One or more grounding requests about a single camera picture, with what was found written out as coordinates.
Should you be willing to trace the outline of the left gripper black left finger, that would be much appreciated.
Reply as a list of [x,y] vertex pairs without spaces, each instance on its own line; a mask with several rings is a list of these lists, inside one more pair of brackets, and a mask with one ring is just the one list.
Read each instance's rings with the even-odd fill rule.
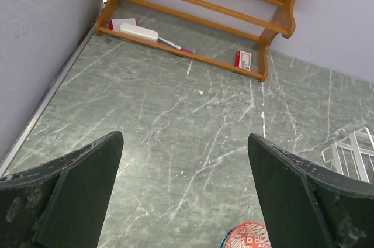
[[97,247],[123,150],[115,131],[1,178],[1,247]]

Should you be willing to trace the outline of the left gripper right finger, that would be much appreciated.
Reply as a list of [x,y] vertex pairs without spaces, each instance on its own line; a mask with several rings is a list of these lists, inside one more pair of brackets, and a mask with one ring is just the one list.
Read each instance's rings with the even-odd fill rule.
[[373,184],[253,133],[248,157],[272,247],[373,247]]

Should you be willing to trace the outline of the red geometric patterned bowl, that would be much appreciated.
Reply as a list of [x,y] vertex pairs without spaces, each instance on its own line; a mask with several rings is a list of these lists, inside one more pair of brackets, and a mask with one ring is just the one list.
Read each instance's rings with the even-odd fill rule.
[[228,230],[219,248],[271,248],[268,231],[264,225],[246,222]]

